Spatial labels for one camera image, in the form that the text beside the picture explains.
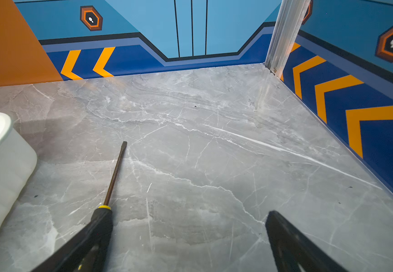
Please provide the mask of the black yellow screwdriver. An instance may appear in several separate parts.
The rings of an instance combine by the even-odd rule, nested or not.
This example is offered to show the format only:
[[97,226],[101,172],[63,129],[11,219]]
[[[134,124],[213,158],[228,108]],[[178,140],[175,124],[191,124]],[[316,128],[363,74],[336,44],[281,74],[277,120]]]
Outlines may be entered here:
[[123,162],[124,154],[126,151],[127,142],[123,141],[120,147],[120,152],[116,162],[116,166],[108,187],[105,200],[91,216],[91,221],[101,219],[99,221],[99,231],[95,231],[90,241],[93,241],[92,247],[88,250],[87,254],[83,257],[81,263],[74,270],[74,272],[102,272],[105,266],[106,256],[111,240],[113,231],[113,212],[109,205],[113,189],[117,181],[120,166]]

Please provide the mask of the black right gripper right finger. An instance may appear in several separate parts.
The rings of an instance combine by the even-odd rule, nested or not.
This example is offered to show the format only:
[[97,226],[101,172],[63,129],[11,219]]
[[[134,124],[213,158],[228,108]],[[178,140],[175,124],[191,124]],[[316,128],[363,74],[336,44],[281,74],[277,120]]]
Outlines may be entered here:
[[273,210],[265,223],[279,272],[345,272],[281,213]]

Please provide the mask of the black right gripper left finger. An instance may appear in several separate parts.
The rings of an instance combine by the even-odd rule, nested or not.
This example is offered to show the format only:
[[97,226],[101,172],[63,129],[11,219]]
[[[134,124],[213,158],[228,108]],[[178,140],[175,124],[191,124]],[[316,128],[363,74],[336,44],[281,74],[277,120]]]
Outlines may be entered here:
[[35,272],[101,272],[113,231],[113,213],[96,211],[91,221]]

